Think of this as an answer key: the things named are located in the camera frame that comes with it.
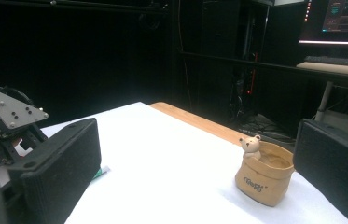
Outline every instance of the dark background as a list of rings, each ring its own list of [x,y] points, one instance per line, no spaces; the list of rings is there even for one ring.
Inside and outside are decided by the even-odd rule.
[[[141,7],[151,3],[93,2]],[[348,49],[299,46],[302,3],[269,11],[252,1],[154,3],[167,4],[168,12],[142,15],[0,4],[0,86],[23,91],[43,107],[49,119],[41,126],[134,102],[164,101],[235,128],[233,83],[247,80],[250,71],[187,60],[180,50],[287,66],[302,63],[308,55],[348,55]],[[259,70],[252,94],[244,97],[244,112],[265,114],[295,135],[299,120],[314,115],[325,83]]]

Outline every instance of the computer monitor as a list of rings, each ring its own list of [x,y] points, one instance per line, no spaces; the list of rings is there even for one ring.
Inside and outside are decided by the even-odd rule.
[[[307,1],[299,43],[348,47],[348,1]]]

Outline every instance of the desk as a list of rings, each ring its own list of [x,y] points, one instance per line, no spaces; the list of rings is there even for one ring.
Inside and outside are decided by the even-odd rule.
[[[92,117],[111,172],[91,182],[67,223],[348,223],[296,172],[275,207],[241,193],[234,176],[243,151],[217,136],[240,133],[166,104],[136,103]],[[43,132],[52,136],[68,123]]]
[[[335,72],[348,75],[348,66],[326,63],[300,63],[299,68],[307,68],[315,71]],[[333,89],[333,82],[327,81],[321,104],[316,112],[315,120],[322,121],[333,127],[339,128],[348,133],[348,115],[333,112],[327,109],[327,101]]]

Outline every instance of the gray metal plate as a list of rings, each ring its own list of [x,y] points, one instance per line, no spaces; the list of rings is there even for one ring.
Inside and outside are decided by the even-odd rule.
[[[9,129],[48,118],[44,111],[27,105],[0,92],[0,119]]]

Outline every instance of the wooden table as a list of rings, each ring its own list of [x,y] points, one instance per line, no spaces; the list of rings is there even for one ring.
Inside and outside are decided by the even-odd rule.
[[[218,123],[212,122],[211,120],[204,119],[185,110],[182,110],[173,105],[168,105],[164,102],[158,102],[150,105],[151,107],[158,109],[159,111],[170,115],[176,119],[180,119],[188,124],[193,125],[196,128],[211,133],[219,138],[225,139],[232,144],[240,146],[240,138],[247,137],[244,133],[236,132],[230,128],[222,126]]]

